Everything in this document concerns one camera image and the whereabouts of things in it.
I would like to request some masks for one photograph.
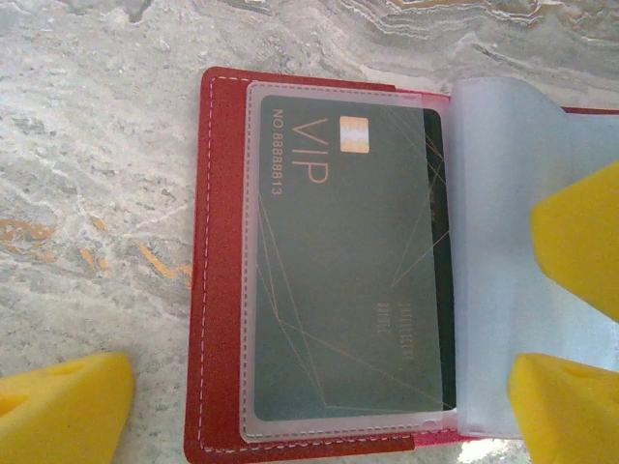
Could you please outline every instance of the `white stitching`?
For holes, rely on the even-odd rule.
[[[296,447],[307,447],[307,446],[329,446],[332,444],[341,444],[341,443],[358,443],[358,442],[377,442],[377,441],[387,441],[387,440],[404,440],[413,438],[412,434],[409,435],[391,435],[388,437],[368,437],[368,438],[351,438],[351,439],[337,439],[332,441],[319,441],[312,443],[290,443],[290,444],[281,444],[281,445],[258,445],[255,447],[246,447],[246,448],[237,448],[237,449],[216,449],[209,448],[204,446],[202,443],[202,424],[203,418],[202,415],[204,413],[204,335],[206,331],[206,274],[208,269],[208,250],[209,250],[209,220],[210,220],[210,199],[211,199],[211,132],[213,128],[213,84],[217,79],[228,79],[228,80],[237,80],[237,81],[245,81],[251,82],[250,79],[243,77],[232,77],[232,76],[223,76],[218,75],[211,78],[209,81],[209,116],[208,116],[208,135],[207,135],[207,164],[206,164],[206,226],[204,232],[204,274],[203,274],[203,286],[202,286],[202,331],[201,331],[201,339],[200,339],[200,394],[199,394],[199,413],[198,413],[198,430],[197,430],[197,441],[200,445],[200,448],[205,452],[213,452],[213,453],[233,453],[233,452],[246,452],[246,451],[259,451],[259,450],[272,450],[278,449],[282,450],[284,448],[296,448]],[[286,85],[285,87],[292,88],[307,88],[305,86],[294,86],[294,85]],[[333,92],[342,92],[348,94],[365,94],[365,95],[384,95],[382,92],[372,92],[372,91],[356,91],[350,89],[329,89],[325,88],[324,90],[329,90]],[[360,432],[363,431],[372,431],[375,429],[398,429],[401,427],[374,427],[370,429],[359,429]],[[348,432],[349,430],[334,430],[330,433],[343,433]],[[441,433],[441,432],[450,432],[453,431],[451,429],[442,429],[437,432],[421,432],[421,434],[425,435],[428,433]]]

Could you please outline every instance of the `yellow foam wedge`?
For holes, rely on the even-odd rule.
[[[542,271],[619,321],[619,161],[538,203],[532,229]]]
[[[2,464],[109,463],[133,399],[122,353],[0,379]]]
[[[523,354],[510,399],[535,464],[619,463],[619,374]]]

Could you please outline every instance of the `marble surface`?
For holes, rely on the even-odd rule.
[[[0,0],[0,375],[130,354],[115,463],[182,453],[198,86],[214,65],[619,107],[619,5]],[[528,462],[520,442],[320,462]]]

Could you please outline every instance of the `red leather cover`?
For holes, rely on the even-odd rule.
[[[202,79],[185,454],[192,464],[245,463],[412,450],[462,440],[453,431],[283,443],[239,433],[242,206],[246,93],[255,80],[395,91],[395,87],[224,68]]]

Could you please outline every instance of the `dark green card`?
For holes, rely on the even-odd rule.
[[[451,409],[437,113],[273,95],[259,110],[256,416]]]

